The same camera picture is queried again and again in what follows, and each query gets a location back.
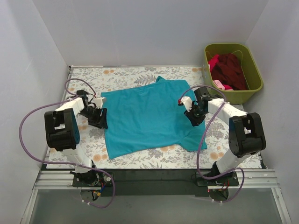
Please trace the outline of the teal t shirt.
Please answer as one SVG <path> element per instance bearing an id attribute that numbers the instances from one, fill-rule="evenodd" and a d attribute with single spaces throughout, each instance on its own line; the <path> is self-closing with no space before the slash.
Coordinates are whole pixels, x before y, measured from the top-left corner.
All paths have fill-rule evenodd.
<path id="1" fill-rule="evenodd" d="M 178 105 L 183 93 L 195 100 L 185 80 L 158 77 L 155 83 L 103 92 L 108 129 L 105 143 L 110 159 L 137 151 L 180 145 L 189 152 L 206 149 L 201 143 L 205 124 L 192 126 Z"/>

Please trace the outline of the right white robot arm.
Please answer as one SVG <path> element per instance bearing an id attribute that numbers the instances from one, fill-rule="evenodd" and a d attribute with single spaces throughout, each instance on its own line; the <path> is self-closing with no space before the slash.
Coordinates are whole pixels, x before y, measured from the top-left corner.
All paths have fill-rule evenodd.
<path id="1" fill-rule="evenodd" d="M 209 173 L 200 175 L 202 179 L 212 180 L 214 184 L 220 186 L 227 182 L 228 173 L 234 172 L 245 159 L 264 150 L 266 140 L 258 113 L 241 111 L 232 106 L 219 89 L 214 89 L 216 95 L 210 94 L 209 89 L 213 87 L 208 85 L 192 87 L 196 99 L 192 100 L 182 94 L 178 105 L 185 107 L 184 114 L 192 126 L 199 126 L 208 113 L 228 125 L 228 151 L 213 164 Z"/>

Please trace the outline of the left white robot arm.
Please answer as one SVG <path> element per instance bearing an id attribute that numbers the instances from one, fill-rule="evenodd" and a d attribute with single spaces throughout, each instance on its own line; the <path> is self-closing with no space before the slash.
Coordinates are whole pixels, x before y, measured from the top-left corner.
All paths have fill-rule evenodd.
<path id="1" fill-rule="evenodd" d="M 84 174 L 83 181 L 90 187 L 99 183 L 99 174 L 90 170 L 95 165 L 79 146 L 80 132 L 77 116 L 87 118 L 90 126 L 108 129 L 107 109 L 103 107 L 104 97 L 94 97 L 89 101 L 88 93 L 77 91 L 78 95 L 69 99 L 54 111 L 44 114 L 46 140 L 50 148 L 64 154 L 75 173 Z"/>

